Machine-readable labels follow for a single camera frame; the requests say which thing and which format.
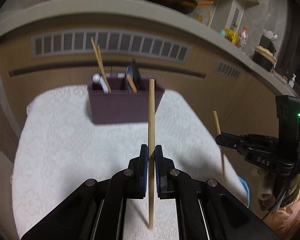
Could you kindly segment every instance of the soap dispenser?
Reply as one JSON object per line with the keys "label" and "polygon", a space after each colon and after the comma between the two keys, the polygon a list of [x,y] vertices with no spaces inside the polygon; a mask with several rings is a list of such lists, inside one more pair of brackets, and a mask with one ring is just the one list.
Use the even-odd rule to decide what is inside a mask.
{"label": "soap dispenser", "polygon": [[289,81],[289,86],[293,88],[296,75],[295,74],[292,74],[292,75],[293,75],[293,78]]}

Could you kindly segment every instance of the red object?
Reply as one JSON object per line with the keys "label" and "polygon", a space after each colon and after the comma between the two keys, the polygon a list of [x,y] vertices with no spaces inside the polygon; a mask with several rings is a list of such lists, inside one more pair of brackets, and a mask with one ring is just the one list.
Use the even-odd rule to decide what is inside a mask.
{"label": "red object", "polygon": [[[91,120],[94,124],[138,123],[148,121],[149,78],[142,78],[146,91],[129,93],[124,78],[112,74],[108,79],[111,93],[103,92],[101,86],[92,89],[88,82]],[[155,111],[159,107],[164,89],[154,81]]]}

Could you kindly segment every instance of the lace tablecloth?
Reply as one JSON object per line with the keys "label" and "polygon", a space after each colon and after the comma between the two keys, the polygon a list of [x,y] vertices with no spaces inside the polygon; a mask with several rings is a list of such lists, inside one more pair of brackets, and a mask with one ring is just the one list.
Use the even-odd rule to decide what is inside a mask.
{"label": "lace tablecloth", "polygon": [[[27,109],[12,179],[13,213],[21,238],[88,178],[98,181],[127,168],[147,144],[147,123],[94,125],[87,86],[49,90]],[[220,150],[177,92],[167,90],[156,118],[156,144],[175,167],[193,178],[221,181]],[[225,160],[228,190],[245,201],[245,190]],[[128,200],[124,239],[178,239],[174,200],[154,201],[154,230],[148,230],[148,195]]]}

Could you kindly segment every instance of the chopstick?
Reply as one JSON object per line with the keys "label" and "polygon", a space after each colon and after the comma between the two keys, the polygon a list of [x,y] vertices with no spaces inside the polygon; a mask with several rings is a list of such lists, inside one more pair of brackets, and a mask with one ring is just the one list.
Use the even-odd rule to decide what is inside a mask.
{"label": "chopstick", "polygon": [[154,148],[155,148],[155,107],[154,107],[154,79],[149,80],[149,116],[148,116],[148,148],[149,148],[149,228],[153,229],[154,206]]}
{"label": "chopstick", "polygon": [[[214,116],[216,132],[219,135],[221,134],[221,130],[220,130],[220,124],[218,119],[218,113],[216,111],[213,111],[213,116]],[[222,150],[222,146],[220,146],[220,152],[221,152],[221,163],[222,163],[222,180],[223,180],[222,183],[225,186],[226,180],[225,180],[224,152]]]}
{"label": "chopstick", "polygon": [[98,62],[98,65],[99,65],[99,68],[100,68],[100,71],[101,71],[101,75],[102,75],[103,79],[105,80],[105,83],[107,85],[109,93],[111,93],[111,88],[110,88],[109,82],[108,82],[106,74],[105,74],[105,69],[103,68],[103,62],[102,62],[102,57],[101,57],[101,52],[100,52],[100,46],[97,45],[97,48],[96,48],[96,46],[94,44],[93,37],[91,37],[91,44],[92,44],[92,47],[93,47],[94,54],[97,58],[97,62]]}
{"label": "chopstick", "polygon": [[129,74],[127,75],[127,80],[128,80],[129,86],[131,87],[133,93],[137,93],[138,92],[137,87],[134,84],[132,77]]}

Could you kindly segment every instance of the vent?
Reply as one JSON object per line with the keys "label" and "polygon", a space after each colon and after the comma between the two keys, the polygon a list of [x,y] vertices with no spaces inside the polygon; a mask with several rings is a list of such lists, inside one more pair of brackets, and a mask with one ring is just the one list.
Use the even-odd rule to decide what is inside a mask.
{"label": "vent", "polygon": [[239,77],[240,71],[231,67],[229,64],[225,62],[219,62],[219,64],[216,67],[216,72],[223,75],[227,76],[229,78],[234,78],[237,79]]}
{"label": "vent", "polygon": [[84,32],[75,33],[74,35],[74,50],[83,49]]}
{"label": "vent", "polygon": [[36,38],[34,40],[34,53],[35,55],[42,54],[42,38]]}
{"label": "vent", "polygon": [[230,30],[234,31],[234,28],[237,27],[236,23],[237,23],[238,16],[239,16],[239,9],[235,8],[235,12],[234,12],[234,16],[233,16],[232,23],[231,23],[231,26],[230,26]]}
{"label": "vent", "polygon": [[140,54],[186,62],[191,47],[162,37],[120,29],[75,29],[45,33],[31,38],[33,57],[64,53],[92,53],[91,38],[102,53]]}
{"label": "vent", "polygon": [[45,36],[43,38],[43,52],[44,54],[51,52],[51,36]]}

